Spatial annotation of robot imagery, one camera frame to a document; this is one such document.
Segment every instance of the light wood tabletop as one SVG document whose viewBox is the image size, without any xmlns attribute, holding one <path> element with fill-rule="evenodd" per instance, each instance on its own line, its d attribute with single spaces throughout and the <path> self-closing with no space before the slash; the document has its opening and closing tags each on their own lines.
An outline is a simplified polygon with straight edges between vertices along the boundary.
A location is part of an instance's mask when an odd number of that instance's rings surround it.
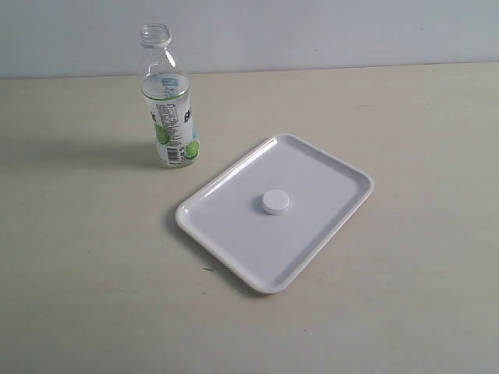
<svg viewBox="0 0 499 374">
<path fill-rule="evenodd" d="M 165 170 L 136 77 L 0 82 L 0 372 L 496 373 L 499 63 L 192 76 Z M 290 132 L 373 195 L 260 296 L 175 225 Z"/>
</svg>

